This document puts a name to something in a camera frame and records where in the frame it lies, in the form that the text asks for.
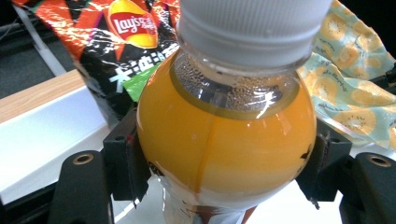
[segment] bottle neck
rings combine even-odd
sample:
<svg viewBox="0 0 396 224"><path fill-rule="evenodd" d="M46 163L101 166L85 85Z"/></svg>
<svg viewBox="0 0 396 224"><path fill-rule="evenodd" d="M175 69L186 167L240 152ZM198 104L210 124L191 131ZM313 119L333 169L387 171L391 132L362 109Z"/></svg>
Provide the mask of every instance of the bottle neck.
<svg viewBox="0 0 396 224"><path fill-rule="evenodd" d="M311 50L309 50L303 58L294 63L274 67L252 67L235 63L230 64L220 59L211 58L189 45L181 33L177 33L177 41L182 50L189 55L190 60L205 71L208 78L220 83L225 81L225 77L237 79L238 77L276 77L295 74L295 70L301 67L311 55Z"/></svg>

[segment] bottle cap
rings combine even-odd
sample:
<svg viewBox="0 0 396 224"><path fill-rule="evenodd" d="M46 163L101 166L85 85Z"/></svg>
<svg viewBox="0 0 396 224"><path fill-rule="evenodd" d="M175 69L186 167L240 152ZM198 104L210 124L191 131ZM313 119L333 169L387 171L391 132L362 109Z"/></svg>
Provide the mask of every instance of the bottle cap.
<svg viewBox="0 0 396 224"><path fill-rule="evenodd" d="M310 55L332 0L181 0L182 47L241 66L279 67Z"/></svg>

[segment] orange liquid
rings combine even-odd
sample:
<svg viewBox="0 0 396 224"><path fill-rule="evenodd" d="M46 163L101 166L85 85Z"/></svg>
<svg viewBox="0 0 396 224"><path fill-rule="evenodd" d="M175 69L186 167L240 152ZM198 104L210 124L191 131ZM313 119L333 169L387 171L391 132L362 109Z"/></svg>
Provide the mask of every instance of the orange liquid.
<svg viewBox="0 0 396 224"><path fill-rule="evenodd" d="M297 176L316 136L304 86L283 111L227 119L187 102L172 83L171 66L168 59L148 81L137 130L147 160L176 194L189 203L239 207L263 201Z"/></svg>

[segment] chip bag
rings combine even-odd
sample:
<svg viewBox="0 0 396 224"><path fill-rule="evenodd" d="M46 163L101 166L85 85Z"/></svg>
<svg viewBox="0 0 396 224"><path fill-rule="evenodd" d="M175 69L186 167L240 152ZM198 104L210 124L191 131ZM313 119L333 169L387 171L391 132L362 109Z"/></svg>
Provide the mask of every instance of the chip bag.
<svg viewBox="0 0 396 224"><path fill-rule="evenodd" d="M107 120L122 119L133 100L122 83L178 48L178 0L13 0L63 42Z"/></svg>

